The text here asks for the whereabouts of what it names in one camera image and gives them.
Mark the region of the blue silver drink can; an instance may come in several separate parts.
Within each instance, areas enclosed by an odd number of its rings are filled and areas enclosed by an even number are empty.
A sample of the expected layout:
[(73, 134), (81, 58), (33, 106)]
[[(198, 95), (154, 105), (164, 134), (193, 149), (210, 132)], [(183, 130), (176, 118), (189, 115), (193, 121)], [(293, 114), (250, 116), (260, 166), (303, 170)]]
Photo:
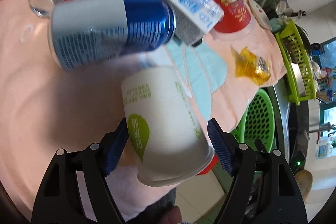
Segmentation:
[(163, 0), (73, 0), (55, 6), (49, 47), (68, 72), (154, 51), (171, 40), (175, 28), (173, 8)]

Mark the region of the lime green dish rack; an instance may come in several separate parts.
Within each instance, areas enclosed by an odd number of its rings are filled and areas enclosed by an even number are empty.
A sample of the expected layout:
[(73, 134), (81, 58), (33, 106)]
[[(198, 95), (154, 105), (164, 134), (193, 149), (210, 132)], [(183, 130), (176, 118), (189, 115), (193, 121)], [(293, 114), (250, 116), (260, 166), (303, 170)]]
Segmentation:
[(283, 29), (275, 34), (287, 70), (288, 100), (297, 106), (303, 101), (315, 100), (313, 71), (298, 28), (287, 19)]

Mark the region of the pink teal towel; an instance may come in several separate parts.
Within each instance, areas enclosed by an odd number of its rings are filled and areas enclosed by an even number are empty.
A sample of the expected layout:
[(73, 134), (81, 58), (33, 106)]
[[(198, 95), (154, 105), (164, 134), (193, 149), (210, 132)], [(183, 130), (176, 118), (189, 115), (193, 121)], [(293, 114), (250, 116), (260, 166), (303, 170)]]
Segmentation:
[(67, 73), (51, 56), (48, 25), (28, 0), (1, 0), (1, 182), (26, 218), (56, 150), (85, 149), (118, 126), (126, 76), (172, 66), (202, 127), (215, 118), (231, 131), (257, 91), (250, 79), (235, 77), (232, 51), (248, 48), (264, 57), (271, 70), (267, 86), (286, 72), (276, 39), (254, 24), (240, 35), (212, 31), (195, 48), (169, 42)]

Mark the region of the white green paper cup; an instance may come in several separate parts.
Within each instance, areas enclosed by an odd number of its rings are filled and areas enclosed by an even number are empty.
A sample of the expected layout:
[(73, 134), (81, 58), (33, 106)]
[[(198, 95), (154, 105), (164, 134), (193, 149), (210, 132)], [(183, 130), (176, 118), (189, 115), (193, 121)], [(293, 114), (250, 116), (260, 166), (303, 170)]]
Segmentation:
[(143, 69), (124, 79), (121, 90), (141, 183), (179, 184), (210, 164), (214, 148), (173, 68)]

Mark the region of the yellow plastic wrapper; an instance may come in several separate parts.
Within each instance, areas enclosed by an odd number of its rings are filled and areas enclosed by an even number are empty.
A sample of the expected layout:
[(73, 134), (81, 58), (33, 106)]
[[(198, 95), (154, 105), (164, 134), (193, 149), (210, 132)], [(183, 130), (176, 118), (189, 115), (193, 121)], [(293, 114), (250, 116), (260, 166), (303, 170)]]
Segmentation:
[(270, 77), (268, 60), (255, 55), (244, 47), (240, 52), (231, 47), (231, 53), (235, 60), (235, 77), (249, 78), (257, 86), (266, 83)]

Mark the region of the white ceramic plate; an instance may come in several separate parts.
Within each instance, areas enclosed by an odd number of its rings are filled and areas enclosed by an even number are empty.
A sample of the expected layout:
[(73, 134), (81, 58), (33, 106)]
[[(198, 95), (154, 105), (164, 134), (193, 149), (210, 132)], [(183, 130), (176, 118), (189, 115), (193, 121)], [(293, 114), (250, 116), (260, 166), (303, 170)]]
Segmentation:
[(270, 20), (260, 5), (254, 0), (249, 0), (248, 5), (260, 26), (266, 30), (271, 30), (272, 26), (270, 24)]

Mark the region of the green plastic basket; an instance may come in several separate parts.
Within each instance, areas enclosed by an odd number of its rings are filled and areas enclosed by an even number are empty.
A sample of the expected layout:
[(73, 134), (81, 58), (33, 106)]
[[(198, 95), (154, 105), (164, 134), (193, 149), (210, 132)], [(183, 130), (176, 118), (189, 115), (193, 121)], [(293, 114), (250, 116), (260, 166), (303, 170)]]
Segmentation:
[(274, 111), (268, 93), (259, 89), (248, 105), (239, 124), (231, 131), (239, 143), (246, 143), (257, 151), (255, 140), (259, 139), (270, 153), (274, 140)]

